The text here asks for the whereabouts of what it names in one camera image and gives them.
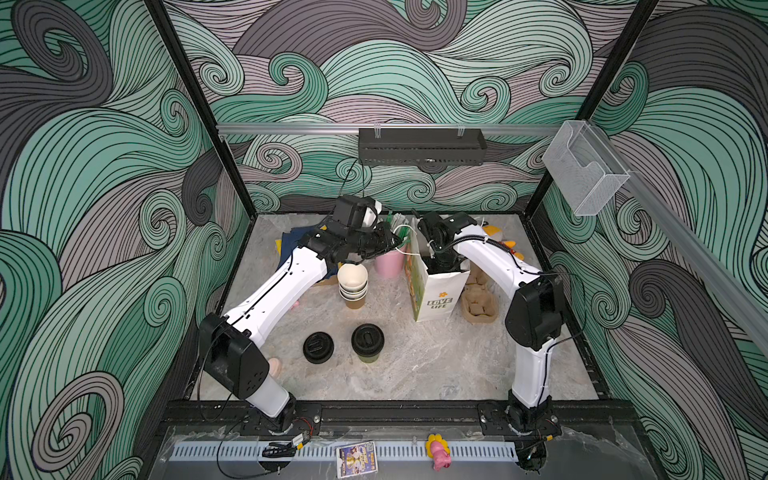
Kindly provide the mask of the white paper takeout bag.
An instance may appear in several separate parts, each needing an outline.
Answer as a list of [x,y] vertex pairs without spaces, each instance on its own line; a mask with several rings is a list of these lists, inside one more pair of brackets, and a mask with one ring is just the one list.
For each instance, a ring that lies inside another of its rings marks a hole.
[[420,240],[415,218],[405,217],[396,227],[405,239],[398,248],[404,254],[404,272],[416,322],[445,320],[458,304],[468,280],[470,262],[461,257],[450,267],[437,265],[437,255],[427,252],[428,245]]

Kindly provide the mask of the black coffee cup lid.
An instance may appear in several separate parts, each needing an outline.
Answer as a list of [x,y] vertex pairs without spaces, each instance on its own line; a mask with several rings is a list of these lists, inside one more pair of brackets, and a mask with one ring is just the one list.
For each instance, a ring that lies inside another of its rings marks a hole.
[[355,328],[351,336],[354,352],[383,350],[385,336],[381,328],[372,323],[362,324]]

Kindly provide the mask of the green paper coffee cup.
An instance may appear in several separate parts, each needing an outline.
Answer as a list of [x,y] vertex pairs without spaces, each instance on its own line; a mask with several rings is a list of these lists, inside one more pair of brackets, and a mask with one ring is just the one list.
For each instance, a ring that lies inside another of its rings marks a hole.
[[381,350],[361,351],[357,352],[357,356],[364,363],[373,363],[379,359]]

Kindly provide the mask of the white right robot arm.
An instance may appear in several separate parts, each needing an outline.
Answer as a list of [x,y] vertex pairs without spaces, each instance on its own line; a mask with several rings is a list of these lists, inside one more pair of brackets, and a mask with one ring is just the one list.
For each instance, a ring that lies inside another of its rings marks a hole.
[[516,344],[509,416],[515,429],[528,431],[549,417],[551,354],[564,324],[562,280],[517,258],[465,213],[427,213],[416,228],[427,240],[434,264],[445,270],[461,259],[474,263],[510,298],[505,328]]

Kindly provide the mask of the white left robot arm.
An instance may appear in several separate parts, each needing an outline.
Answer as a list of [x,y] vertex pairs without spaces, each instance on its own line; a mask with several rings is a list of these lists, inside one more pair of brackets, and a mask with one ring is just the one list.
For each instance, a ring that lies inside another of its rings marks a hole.
[[303,234],[262,286],[228,312],[209,314],[200,322],[203,371],[263,416],[288,422],[295,398],[269,373],[261,347],[294,303],[331,267],[359,263],[399,245],[389,224],[379,219],[382,210],[371,197],[338,197],[331,214]]

